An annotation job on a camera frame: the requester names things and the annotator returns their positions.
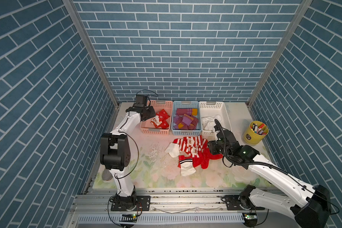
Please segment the red white sock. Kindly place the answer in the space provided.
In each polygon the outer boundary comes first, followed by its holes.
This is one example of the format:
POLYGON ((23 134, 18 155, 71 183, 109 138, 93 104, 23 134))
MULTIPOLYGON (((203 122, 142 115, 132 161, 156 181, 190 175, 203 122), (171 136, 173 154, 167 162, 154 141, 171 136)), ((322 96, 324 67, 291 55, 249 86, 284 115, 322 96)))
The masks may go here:
POLYGON ((192 155, 192 153, 185 153, 179 156, 179 164, 178 167, 181 167, 181 162, 184 160, 192 162, 193 167, 201 166, 202 169, 207 169, 209 166, 210 160, 219 160, 222 159, 223 155, 215 154, 212 155, 209 148, 205 148, 202 151, 198 152, 198 155, 192 155))

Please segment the white sock black stripes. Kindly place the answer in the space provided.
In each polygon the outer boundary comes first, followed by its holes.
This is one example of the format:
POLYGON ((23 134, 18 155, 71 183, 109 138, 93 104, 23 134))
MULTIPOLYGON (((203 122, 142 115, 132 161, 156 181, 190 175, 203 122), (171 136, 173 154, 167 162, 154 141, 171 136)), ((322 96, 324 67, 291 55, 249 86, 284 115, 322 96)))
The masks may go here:
POLYGON ((218 121, 222 120, 222 117, 220 115, 214 115, 214 116, 206 116, 201 118, 202 123, 202 129, 204 131, 212 131, 214 132, 214 126, 216 125, 215 119, 218 121))

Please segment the purple striped sock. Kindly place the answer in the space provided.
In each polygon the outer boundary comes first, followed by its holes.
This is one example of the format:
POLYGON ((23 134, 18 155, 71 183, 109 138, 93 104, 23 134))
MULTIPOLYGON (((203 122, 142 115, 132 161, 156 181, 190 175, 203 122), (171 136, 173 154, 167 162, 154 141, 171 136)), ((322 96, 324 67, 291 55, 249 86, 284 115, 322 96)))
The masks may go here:
POLYGON ((173 119, 174 130, 196 130, 199 120, 195 116, 175 116, 173 119))
POLYGON ((197 116, 198 115, 198 109, 197 108, 177 108, 176 109, 176 116, 197 116))

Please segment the white sock front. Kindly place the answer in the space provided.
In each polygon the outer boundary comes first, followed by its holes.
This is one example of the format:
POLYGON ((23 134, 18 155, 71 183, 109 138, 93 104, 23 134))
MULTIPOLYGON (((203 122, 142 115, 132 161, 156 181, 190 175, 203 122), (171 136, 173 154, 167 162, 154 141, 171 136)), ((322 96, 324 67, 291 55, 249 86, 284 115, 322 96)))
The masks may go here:
POLYGON ((179 164, 181 176, 186 177, 196 172, 195 168, 193 167, 192 159, 179 160, 179 164))

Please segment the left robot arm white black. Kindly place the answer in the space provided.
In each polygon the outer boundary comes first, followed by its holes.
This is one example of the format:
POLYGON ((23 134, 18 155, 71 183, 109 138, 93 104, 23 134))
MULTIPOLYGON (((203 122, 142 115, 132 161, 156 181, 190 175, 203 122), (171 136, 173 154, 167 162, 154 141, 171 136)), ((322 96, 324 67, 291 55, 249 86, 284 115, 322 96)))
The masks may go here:
POLYGON ((136 190, 131 181, 127 167, 131 160, 129 136, 135 127, 148 119, 155 117, 155 110, 151 106, 148 95, 136 95, 133 106, 125 111, 125 117, 120 124, 110 133, 102 134, 100 138, 100 163, 110 171, 113 176, 117 193, 114 196, 125 210, 131 210, 136 206, 136 190))

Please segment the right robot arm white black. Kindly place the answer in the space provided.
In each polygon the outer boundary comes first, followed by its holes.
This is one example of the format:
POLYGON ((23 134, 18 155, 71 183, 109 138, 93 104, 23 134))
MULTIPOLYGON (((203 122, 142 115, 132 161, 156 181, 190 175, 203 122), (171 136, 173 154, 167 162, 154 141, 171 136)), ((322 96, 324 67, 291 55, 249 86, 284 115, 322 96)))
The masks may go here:
POLYGON ((222 155, 232 166, 239 166, 258 174, 281 190, 285 195, 263 191, 247 185, 239 194, 240 207, 245 210, 265 208, 295 220, 301 228, 323 228, 332 213, 330 192, 322 185, 308 184, 274 165, 258 150, 249 145, 240 145, 234 134, 215 122, 214 141, 208 142, 212 155, 222 155))

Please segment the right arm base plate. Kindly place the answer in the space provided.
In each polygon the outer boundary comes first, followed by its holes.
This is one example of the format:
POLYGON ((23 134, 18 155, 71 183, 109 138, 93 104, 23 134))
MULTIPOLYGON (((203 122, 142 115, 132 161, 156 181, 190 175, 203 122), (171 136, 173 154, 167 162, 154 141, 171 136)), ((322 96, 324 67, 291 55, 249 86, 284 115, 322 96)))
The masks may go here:
POLYGON ((228 211, 262 211, 265 210, 263 207, 256 207, 252 204, 248 197, 239 195, 225 195, 221 197, 221 200, 226 204, 228 211))

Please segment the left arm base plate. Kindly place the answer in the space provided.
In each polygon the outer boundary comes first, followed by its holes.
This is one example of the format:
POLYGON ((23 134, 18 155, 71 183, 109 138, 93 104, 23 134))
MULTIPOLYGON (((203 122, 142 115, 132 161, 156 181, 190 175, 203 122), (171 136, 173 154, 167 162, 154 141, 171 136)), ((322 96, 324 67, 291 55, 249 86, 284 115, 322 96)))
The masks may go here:
POLYGON ((110 211, 149 211, 151 196, 140 195, 130 197, 113 196, 110 198, 110 211))

